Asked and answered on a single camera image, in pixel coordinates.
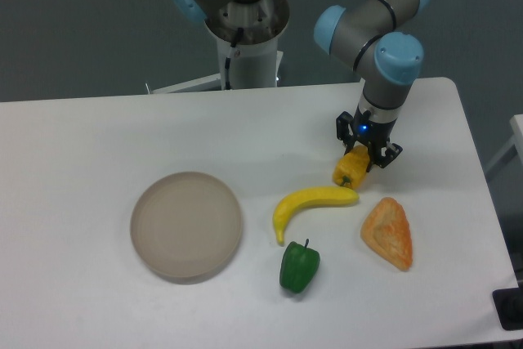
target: orange food item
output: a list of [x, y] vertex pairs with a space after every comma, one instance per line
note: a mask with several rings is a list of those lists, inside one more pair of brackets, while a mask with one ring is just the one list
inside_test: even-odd
[[365, 219], [361, 239], [379, 256], [398, 269], [412, 266], [412, 239], [403, 207], [393, 198], [383, 198]]

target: banana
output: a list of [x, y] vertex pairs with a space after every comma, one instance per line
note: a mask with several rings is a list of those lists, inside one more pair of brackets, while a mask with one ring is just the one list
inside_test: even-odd
[[281, 199], [272, 216], [276, 240], [280, 245], [284, 245], [285, 228], [298, 210], [352, 204], [359, 198], [360, 196], [354, 190], [338, 186], [306, 188], [287, 195]]

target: toy pepper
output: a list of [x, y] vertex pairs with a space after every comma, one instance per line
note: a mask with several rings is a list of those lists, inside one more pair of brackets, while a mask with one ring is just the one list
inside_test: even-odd
[[355, 190], [367, 176], [369, 161], [367, 146], [356, 146], [338, 161], [333, 172], [333, 181], [341, 187]]
[[320, 254], [307, 248], [308, 244], [309, 239], [305, 245], [291, 242], [285, 249], [281, 261], [279, 284], [293, 293], [301, 293], [307, 287], [320, 265]]

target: green bell pepper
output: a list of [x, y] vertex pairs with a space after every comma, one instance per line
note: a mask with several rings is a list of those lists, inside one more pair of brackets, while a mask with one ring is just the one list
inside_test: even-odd
[[279, 284], [293, 293], [301, 293], [312, 281], [320, 265], [320, 254], [318, 251], [307, 248], [309, 239], [305, 245], [291, 242], [285, 249], [279, 271]]

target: beige plate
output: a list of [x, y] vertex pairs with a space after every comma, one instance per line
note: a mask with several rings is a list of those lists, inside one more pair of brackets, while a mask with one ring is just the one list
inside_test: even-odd
[[175, 173], [157, 181], [132, 212], [138, 255], [170, 278], [217, 269], [232, 256], [241, 232], [238, 200], [224, 183], [204, 173]]

